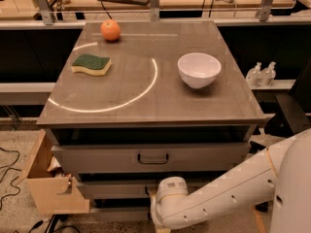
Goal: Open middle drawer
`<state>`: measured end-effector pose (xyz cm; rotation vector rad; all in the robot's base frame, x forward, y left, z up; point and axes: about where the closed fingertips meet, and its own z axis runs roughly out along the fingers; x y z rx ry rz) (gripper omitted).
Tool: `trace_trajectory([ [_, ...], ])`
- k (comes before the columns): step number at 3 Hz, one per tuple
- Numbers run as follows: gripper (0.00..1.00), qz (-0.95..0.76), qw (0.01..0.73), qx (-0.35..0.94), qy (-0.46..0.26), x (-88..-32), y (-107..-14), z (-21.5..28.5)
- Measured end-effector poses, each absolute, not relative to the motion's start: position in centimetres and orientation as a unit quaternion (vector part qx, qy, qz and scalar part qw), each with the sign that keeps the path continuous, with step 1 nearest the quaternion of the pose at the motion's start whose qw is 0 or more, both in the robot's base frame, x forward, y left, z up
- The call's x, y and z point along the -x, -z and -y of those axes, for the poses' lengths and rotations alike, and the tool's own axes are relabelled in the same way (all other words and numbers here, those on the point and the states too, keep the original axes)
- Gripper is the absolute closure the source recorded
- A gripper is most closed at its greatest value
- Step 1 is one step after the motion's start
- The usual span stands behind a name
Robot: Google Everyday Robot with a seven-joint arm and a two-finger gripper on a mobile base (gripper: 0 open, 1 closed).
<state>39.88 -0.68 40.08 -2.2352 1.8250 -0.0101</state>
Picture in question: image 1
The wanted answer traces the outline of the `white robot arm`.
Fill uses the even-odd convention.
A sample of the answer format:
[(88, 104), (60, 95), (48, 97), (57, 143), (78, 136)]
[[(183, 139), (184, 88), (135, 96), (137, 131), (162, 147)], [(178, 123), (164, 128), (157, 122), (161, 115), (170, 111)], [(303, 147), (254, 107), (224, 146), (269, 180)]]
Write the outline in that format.
[(271, 201), (269, 233), (310, 233), (311, 129), (246, 159), (193, 193), (180, 177), (150, 194), (156, 233), (170, 233), (242, 207)]

